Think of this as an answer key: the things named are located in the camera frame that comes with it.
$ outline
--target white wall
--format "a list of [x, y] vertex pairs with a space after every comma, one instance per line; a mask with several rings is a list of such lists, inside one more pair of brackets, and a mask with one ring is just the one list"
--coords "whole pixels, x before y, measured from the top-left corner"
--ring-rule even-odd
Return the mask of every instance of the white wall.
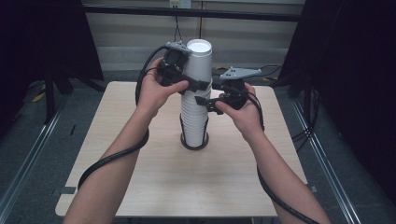
[[[83, 0], [83, 3], [129, 7], [169, 7], [168, 0]], [[192, 1], [192, 8], [196, 9], [295, 15], [301, 13], [303, 6], [304, 0]], [[107, 69], [121, 68], [122, 64], [138, 67], [146, 60], [145, 57], [152, 49], [173, 41], [175, 38], [175, 17], [87, 13], [87, 18], [93, 40], [98, 48], [99, 58], [102, 64], [109, 65]], [[252, 55], [262, 50], [269, 49], [274, 52], [274, 49], [279, 49], [282, 54], [285, 54], [285, 49], [289, 48], [296, 27], [296, 22], [285, 21], [208, 18], [200, 20], [183, 17], [178, 18], [178, 24], [185, 43], [198, 38], [201, 31], [202, 38], [212, 44], [217, 55], [221, 55], [220, 52], [225, 50], [234, 55], [235, 62], [239, 60], [238, 55], [230, 52], [230, 49], [239, 53], [241, 50], [254, 51]], [[246, 60], [246, 53], [243, 55], [245, 56], [241, 60]]]

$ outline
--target metal bar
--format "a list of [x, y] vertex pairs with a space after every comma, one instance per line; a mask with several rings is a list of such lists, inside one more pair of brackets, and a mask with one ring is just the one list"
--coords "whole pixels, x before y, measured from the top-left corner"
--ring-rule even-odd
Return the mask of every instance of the metal bar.
[[12, 207], [14, 206], [14, 203], [17, 201], [19, 195], [21, 194], [21, 190], [27, 180], [28, 175], [32, 172], [41, 151], [46, 145], [48, 139], [50, 138], [50, 134], [52, 133], [54, 127], [56, 126], [56, 123], [58, 122], [61, 112], [64, 110], [66, 101], [67, 97], [64, 96], [62, 101], [60, 102], [57, 112], [54, 114], [50, 122], [44, 125], [40, 135], [35, 140], [35, 143], [29, 154], [27, 155], [25, 161], [23, 162], [20, 170], [17, 172], [17, 174], [11, 181], [11, 184], [8, 186], [5, 194], [1, 198], [0, 224], [6, 223], [7, 217]]
[[254, 21], [299, 21], [300, 15], [292, 14], [269, 14], [238, 11], [220, 11], [206, 9], [188, 8], [165, 8], [165, 7], [115, 7], [107, 5], [83, 4], [32, 4], [30, 7], [36, 9], [57, 9], [57, 10], [82, 10], [89, 13], [110, 13], [110, 14], [131, 14], [131, 15], [151, 15], [151, 16], [178, 16], [178, 17], [198, 17], [198, 18], [218, 18], [218, 19], [238, 19]]
[[[293, 106], [303, 128], [308, 128], [308, 125], [304, 119], [304, 111], [300, 103], [295, 100], [293, 101]], [[344, 190], [343, 186], [340, 183], [340, 180], [335, 174], [335, 171], [332, 168], [332, 164], [327, 158], [326, 153], [314, 132], [309, 135], [309, 141], [317, 156], [320, 167], [322, 168], [323, 173], [326, 175], [326, 178], [329, 181], [332, 192], [334, 193], [334, 196], [346, 217], [347, 222], [353, 224], [361, 223], [355, 206], [349, 200], [346, 191]]]

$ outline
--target person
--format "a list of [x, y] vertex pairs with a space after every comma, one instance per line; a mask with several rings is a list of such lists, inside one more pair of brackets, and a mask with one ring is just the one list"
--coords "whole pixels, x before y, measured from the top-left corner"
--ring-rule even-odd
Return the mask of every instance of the person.
[[[155, 60], [150, 68], [155, 68], [161, 59]], [[148, 70], [143, 78], [140, 100], [134, 113], [102, 158], [135, 146], [143, 138], [151, 120], [167, 98], [185, 90], [189, 85], [188, 81], [180, 81], [163, 87], [157, 82], [158, 76], [155, 69]], [[248, 84], [246, 87], [255, 94], [253, 87]], [[239, 110], [234, 110], [223, 102], [216, 102], [216, 107], [233, 119], [234, 125], [250, 145], [258, 169], [274, 194], [316, 222], [330, 223], [315, 196], [284, 162], [262, 131], [259, 113], [253, 103], [247, 101]], [[128, 188], [138, 154], [139, 150], [93, 172], [70, 204], [64, 223], [111, 223]], [[300, 222], [276, 203], [274, 205], [282, 223]]]

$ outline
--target cable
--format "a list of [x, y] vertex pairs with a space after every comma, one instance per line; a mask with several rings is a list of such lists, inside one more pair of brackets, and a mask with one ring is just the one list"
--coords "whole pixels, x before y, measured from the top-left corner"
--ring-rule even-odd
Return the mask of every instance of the cable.
[[308, 139], [311, 137], [312, 132], [314, 131], [315, 125], [317, 123], [318, 119], [318, 110], [319, 110], [319, 105], [320, 105], [320, 100], [318, 93], [314, 91], [314, 94], [316, 95], [314, 97], [314, 109], [315, 109], [315, 116], [312, 121], [310, 121], [309, 127], [305, 128], [301, 133], [296, 134], [295, 136], [292, 137], [293, 142], [297, 142], [302, 140], [305, 137], [305, 140], [300, 144], [300, 146], [296, 149], [297, 152], [300, 152], [300, 150], [303, 148], [305, 143], [308, 141]]
[[268, 187], [267, 183], [265, 183], [265, 180], [262, 178], [262, 173], [260, 173], [259, 167], [257, 167], [257, 173], [260, 179], [260, 183], [262, 184], [262, 188], [264, 191], [268, 194], [268, 196], [280, 207], [282, 207], [285, 211], [289, 212], [291, 215], [297, 217], [301, 221], [305, 223], [318, 223], [315, 220], [311, 219], [310, 217], [305, 216], [304, 214], [300, 213], [299, 211], [293, 209], [286, 203], [284, 203], [282, 200], [280, 200]]
[[174, 42], [176, 42], [176, 34], [178, 33], [178, 37], [180, 38], [180, 41], [183, 41], [183, 39], [181, 38], [181, 33], [180, 33], [180, 28], [178, 27], [178, 19], [176, 17], [176, 29], [175, 29], [175, 38], [174, 38]]
[[257, 99], [257, 96], [254, 95], [254, 94], [251, 93], [251, 92], [248, 92], [247, 98], [249, 99], [249, 101], [250, 101], [251, 103], [253, 103], [253, 104], [256, 106], [257, 110], [259, 111], [260, 125], [262, 126], [262, 130], [264, 131], [264, 130], [265, 130], [265, 127], [264, 127], [264, 118], [262, 117], [262, 106], [261, 106], [261, 104], [260, 104], [260, 102], [259, 102], [259, 99]]
[[275, 73], [277, 70], [279, 70], [279, 68], [281, 68], [282, 66], [283, 66], [283, 64], [281, 64], [281, 65], [265, 65], [265, 66], [261, 67], [260, 69], [263, 69], [265, 67], [276, 67], [276, 69], [270, 73], [262, 74], [257, 77], [268, 77], [268, 76], [272, 75], [273, 73]]
[[94, 171], [96, 171], [97, 169], [101, 168], [102, 166], [108, 164], [111, 161], [117, 160], [121, 157], [124, 157], [126, 155], [129, 155], [129, 154], [139, 150], [147, 143], [148, 140], [149, 140], [149, 130], [146, 131], [145, 136], [143, 137], [142, 140], [140, 140], [139, 143], [137, 143], [137, 145], [127, 148], [127, 149], [125, 149], [121, 152], [115, 153], [113, 155], [110, 155], [108, 157], [105, 157], [105, 158], [97, 161], [96, 163], [94, 163], [92, 166], [90, 166], [84, 172], [84, 174], [82, 174], [81, 178], [78, 181], [78, 189], [82, 186], [82, 184], [85, 182], [85, 180], [88, 178], [88, 176], [90, 176], [90, 174], [92, 174]]
[[[149, 62], [152, 60], [152, 58], [155, 56], [155, 54], [157, 54], [160, 50], [162, 49], [168, 49], [168, 47], [166, 46], [161, 46], [159, 48], [157, 48], [156, 50], [154, 50], [150, 56], [148, 57], [148, 59], [146, 60], [143, 69], [140, 71], [140, 75], [139, 78], [137, 79], [137, 84], [136, 84], [136, 90], [135, 90], [135, 103], [137, 105], [137, 103], [139, 102], [139, 97], [140, 97], [140, 90], [141, 90], [141, 86], [142, 86], [142, 82], [143, 82], [143, 78], [145, 77], [145, 75], [147, 74], [148, 71], [152, 70], [152, 69], [156, 69], [156, 68], [150, 68], [149, 70], [146, 71], [147, 67], [149, 66]], [[82, 186], [82, 184], [85, 182], [85, 180], [88, 178], [88, 176], [90, 176], [90, 174], [92, 174], [94, 171], [96, 171], [97, 169], [103, 167], [104, 165], [108, 164], [111, 161], [117, 160], [121, 157], [124, 157], [126, 155], [129, 155], [135, 151], [137, 151], [138, 149], [140, 149], [141, 147], [143, 147], [147, 141], [149, 140], [149, 129], [146, 131], [146, 134], [144, 135], [143, 139], [140, 140], [137, 145], [127, 148], [123, 151], [120, 151], [118, 153], [115, 153], [113, 155], [110, 155], [108, 157], [105, 157], [99, 161], [97, 161], [96, 163], [94, 163], [92, 166], [90, 166], [81, 176], [81, 178], [78, 181], [78, 189]]]
[[288, 84], [289, 80], [291, 80], [291, 79], [293, 79], [293, 78], [299, 76], [299, 74], [300, 74], [300, 73], [299, 73], [299, 70], [296, 69], [296, 70], [292, 71], [288, 76], [283, 77], [283, 78], [281, 78], [281, 79], [278, 79], [277, 81], [271, 83], [271, 84], [269, 85], [269, 87], [271, 87], [271, 88], [274, 89], [274, 88], [276, 88], [276, 87], [286, 85], [286, 84]]

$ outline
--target tabletop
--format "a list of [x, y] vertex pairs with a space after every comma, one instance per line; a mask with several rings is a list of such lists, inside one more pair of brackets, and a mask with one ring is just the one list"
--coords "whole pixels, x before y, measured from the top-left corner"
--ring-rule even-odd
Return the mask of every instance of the tabletop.
[[[76, 187], [99, 160], [135, 109], [135, 82], [110, 82], [65, 184]], [[256, 86], [265, 133], [305, 183], [303, 168], [270, 87]], [[212, 91], [217, 98], [220, 91]], [[181, 97], [174, 94], [149, 125], [129, 188], [116, 217], [272, 217], [271, 199], [257, 177], [248, 143], [227, 115], [209, 113], [209, 142], [188, 150], [180, 142]], [[64, 216], [75, 194], [62, 194], [56, 214]]]

